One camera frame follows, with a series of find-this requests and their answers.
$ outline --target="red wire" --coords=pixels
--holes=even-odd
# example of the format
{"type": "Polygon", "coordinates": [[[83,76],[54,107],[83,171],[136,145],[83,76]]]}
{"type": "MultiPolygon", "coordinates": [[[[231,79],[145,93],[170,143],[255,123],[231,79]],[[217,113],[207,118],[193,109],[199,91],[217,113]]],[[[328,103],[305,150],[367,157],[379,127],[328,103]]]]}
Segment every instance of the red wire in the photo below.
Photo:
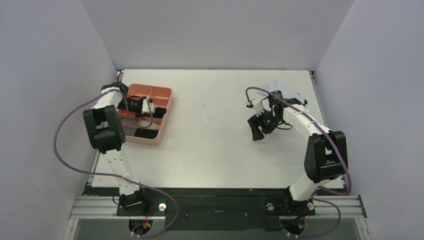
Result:
{"type": "Polygon", "coordinates": [[[144,218],[144,220],[143,220],[143,224],[146,224],[147,225],[147,217],[150,215],[150,214],[152,214],[153,213],[153,206],[152,205],[150,205],[150,207],[149,207],[149,211],[148,211],[148,214],[146,215],[146,217],[144,218]]]}
{"type": "Polygon", "coordinates": [[[302,221],[299,223],[299,225],[302,225],[302,223],[304,223],[304,222],[305,222],[305,217],[306,217],[306,215],[305,215],[305,211],[303,211],[303,219],[302,219],[302,221]]]}

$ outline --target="cable connector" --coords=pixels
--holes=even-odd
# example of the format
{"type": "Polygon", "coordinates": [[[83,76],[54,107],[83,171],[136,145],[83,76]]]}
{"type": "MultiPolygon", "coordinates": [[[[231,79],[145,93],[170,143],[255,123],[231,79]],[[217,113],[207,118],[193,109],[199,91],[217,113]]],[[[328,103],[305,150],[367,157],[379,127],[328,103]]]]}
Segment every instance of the cable connector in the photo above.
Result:
{"type": "Polygon", "coordinates": [[[249,109],[253,108],[252,100],[248,100],[248,101],[246,102],[246,108],[249,108],[249,109]]]}

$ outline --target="screw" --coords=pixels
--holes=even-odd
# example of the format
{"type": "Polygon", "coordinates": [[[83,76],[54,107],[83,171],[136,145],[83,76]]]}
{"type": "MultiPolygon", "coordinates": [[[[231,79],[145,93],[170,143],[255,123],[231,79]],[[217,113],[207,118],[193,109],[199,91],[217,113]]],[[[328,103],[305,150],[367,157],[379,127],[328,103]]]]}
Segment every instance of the screw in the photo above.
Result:
{"type": "Polygon", "coordinates": [[[307,208],[309,209],[309,210],[314,210],[314,204],[312,203],[312,202],[308,202],[307,203],[307,208]]]}
{"type": "Polygon", "coordinates": [[[159,204],[159,211],[163,212],[165,209],[167,209],[167,205],[165,203],[159,204]]]}
{"type": "Polygon", "coordinates": [[[274,211],[274,204],[272,204],[272,203],[267,203],[267,204],[266,204],[266,209],[267,209],[268,211],[274,211]]]}

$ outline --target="white enclosure wall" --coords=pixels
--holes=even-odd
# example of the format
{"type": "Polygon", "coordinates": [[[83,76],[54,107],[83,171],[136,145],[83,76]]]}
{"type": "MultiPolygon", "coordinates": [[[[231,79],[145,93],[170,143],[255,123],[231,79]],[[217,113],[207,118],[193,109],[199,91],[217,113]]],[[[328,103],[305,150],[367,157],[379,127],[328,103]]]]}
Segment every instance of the white enclosure wall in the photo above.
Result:
{"type": "MultiPolygon", "coordinates": [[[[0,239],[61,239],[87,176],[59,163],[53,134],[116,71],[79,0],[6,0],[0,1],[0,73],[0,239]]],[[[66,160],[89,168],[94,150],[81,111],[58,141],[66,160]]]]}
{"type": "Polygon", "coordinates": [[[314,70],[353,0],[81,0],[118,68],[314,70]]]}
{"type": "Polygon", "coordinates": [[[316,72],[372,239],[423,239],[424,1],[356,0],[316,72]]]}

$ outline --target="black item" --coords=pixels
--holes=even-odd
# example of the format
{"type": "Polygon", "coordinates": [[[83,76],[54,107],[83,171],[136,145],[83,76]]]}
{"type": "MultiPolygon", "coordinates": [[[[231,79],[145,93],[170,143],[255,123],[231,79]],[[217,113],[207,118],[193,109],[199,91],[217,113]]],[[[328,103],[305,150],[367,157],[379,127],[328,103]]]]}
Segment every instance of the black item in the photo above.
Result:
{"type": "MultiPolygon", "coordinates": [[[[348,152],[345,134],[341,131],[329,131],[328,135],[335,143],[347,167],[348,152]]],[[[334,180],[345,173],[333,147],[322,134],[313,134],[309,137],[303,165],[306,175],[314,183],[327,179],[334,180]],[[332,151],[331,154],[326,155],[326,148],[332,151]]]]}
{"type": "MultiPolygon", "coordinates": [[[[286,190],[287,195],[290,195],[288,188],[286,190]]],[[[309,211],[308,203],[313,203],[312,199],[305,201],[293,201],[290,197],[270,197],[263,200],[263,204],[266,206],[267,216],[299,216],[306,215],[314,216],[315,211],[309,211]]]]}
{"type": "Polygon", "coordinates": [[[153,118],[155,119],[163,119],[164,115],[167,113],[167,109],[165,107],[156,107],[154,109],[153,118]]]}
{"type": "Polygon", "coordinates": [[[120,81],[117,81],[117,82],[114,82],[114,83],[111,83],[111,84],[108,84],[108,85],[104,85],[104,86],[101,87],[101,90],[105,90],[105,89],[108,89],[108,88],[119,88],[119,90],[121,92],[123,92],[123,94],[125,96],[128,93],[128,87],[120,81]]]}
{"type": "Polygon", "coordinates": [[[280,130],[291,130],[291,129],[293,128],[293,126],[292,126],[291,124],[288,124],[288,123],[283,122],[283,123],[281,123],[280,125],[276,126],[275,128],[276,128],[276,129],[280,129],[280,130]],[[282,124],[284,124],[284,125],[286,125],[286,126],[290,126],[290,128],[282,128],[282,127],[279,127],[279,126],[281,126],[282,124]]]}
{"type": "Polygon", "coordinates": [[[122,144],[125,143],[125,132],[113,105],[85,110],[82,116],[88,139],[94,149],[102,154],[109,150],[121,150],[122,144]],[[104,122],[107,122],[107,125],[100,128],[104,122]]]}
{"type": "Polygon", "coordinates": [[[294,234],[294,235],[300,235],[305,230],[304,228],[299,228],[301,221],[302,220],[300,220],[300,219],[297,220],[296,223],[283,221],[282,225],[283,225],[283,228],[287,232],[294,234]]]}
{"type": "Polygon", "coordinates": [[[148,196],[148,204],[134,205],[134,207],[118,207],[116,210],[116,215],[119,217],[132,217],[132,216],[145,216],[149,213],[150,205],[153,206],[153,211],[150,213],[150,216],[165,216],[167,211],[160,211],[158,206],[159,204],[167,204],[168,198],[166,196],[148,196]]]}
{"type": "Polygon", "coordinates": [[[144,138],[144,139],[155,139],[158,136],[158,130],[137,128],[134,133],[134,137],[144,138]]]}
{"type": "MultiPolygon", "coordinates": [[[[142,113],[144,97],[135,98],[134,96],[126,99],[128,103],[128,111],[135,113],[136,118],[149,116],[148,113],[142,113]]],[[[120,101],[117,107],[119,110],[127,110],[125,107],[125,100],[120,101]]]]}
{"type": "Polygon", "coordinates": [[[150,206],[143,188],[141,188],[139,191],[135,191],[133,194],[130,195],[122,194],[119,197],[119,205],[121,205],[125,209],[133,206],[144,209],[150,206]]]}
{"type": "MultiPolygon", "coordinates": [[[[277,97],[283,99],[283,95],[281,91],[273,91],[273,94],[275,94],[277,97]]],[[[281,130],[289,130],[289,128],[281,128],[278,127],[281,124],[284,124],[283,121],[283,113],[284,108],[286,107],[283,105],[282,102],[280,102],[277,98],[268,96],[268,105],[271,108],[271,111],[266,111],[259,116],[253,115],[247,122],[249,123],[250,129],[252,130],[252,138],[253,141],[262,140],[264,139],[264,134],[270,134],[275,129],[281,129],[281,130]]],[[[301,104],[301,102],[296,98],[290,98],[290,99],[284,99],[287,103],[294,105],[294,104],[301,104]]]]}
{"type": "MultiPolygon", "coordinates": [[[[263,198],[243,196],[176,196],[180,217],[171,231],[229,231],[265,228],[263,198]]],[[[168,204],[167,215],[176,208],[168,204]]],[[[172,217],[166,217],[165,225],[172,217]]]]}

